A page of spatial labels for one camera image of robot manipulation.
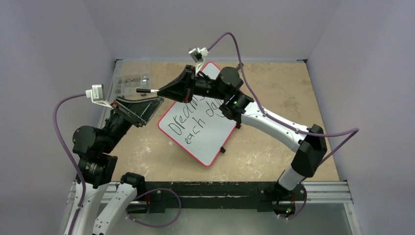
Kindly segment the red framed whiteboard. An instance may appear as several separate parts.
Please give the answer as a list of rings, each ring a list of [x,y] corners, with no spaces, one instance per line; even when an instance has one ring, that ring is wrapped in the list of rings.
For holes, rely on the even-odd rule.
[[[174,102],[158,128],[204,166],[210,166],[236,127],[223,116],[219,99],[194,95],[190,103]]]

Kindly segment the black marker cap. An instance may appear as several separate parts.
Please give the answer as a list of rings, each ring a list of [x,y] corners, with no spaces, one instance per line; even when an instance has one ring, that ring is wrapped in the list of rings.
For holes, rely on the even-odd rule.
[[[147,89],[139,89],[139,88],[137,88],[136,89],[136,92],[137,93],[147,93]]]

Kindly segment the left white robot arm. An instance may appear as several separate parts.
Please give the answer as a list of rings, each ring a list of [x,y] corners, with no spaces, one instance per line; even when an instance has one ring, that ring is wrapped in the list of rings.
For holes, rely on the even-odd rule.
[[[73,153],[79,156],[75,199],[64,233],[66,235],[104,235],[127,207],[127,201],[140,200],[146,194],[144,177],[127,173],[121,180],[121,192],[115,194],[104,211],[98,210],[111,182],[117,157],[110,155],[132,127],[143,127],[164,102],[162,97],[128,100],[121,97],[112,103],[92,98],[92,103],[110,109],[102,128],[81,126],[73,134]]]

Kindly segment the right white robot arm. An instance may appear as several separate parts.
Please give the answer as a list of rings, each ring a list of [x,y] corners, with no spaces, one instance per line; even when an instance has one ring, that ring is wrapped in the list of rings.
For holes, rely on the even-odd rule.
[[[211,79],[187,65],[157,95],[181,103],[189,103],[195,95],[222,100],[219,110],[227,119],[254,127],[290,148],[295,156],[275,183],[276,196],[287,199],[300,182],[314,176],[327,153],[323,129],[316,124],[312,127],[296,124],[268,112],[240,90],[242,85],[236,68],[224,67]]]

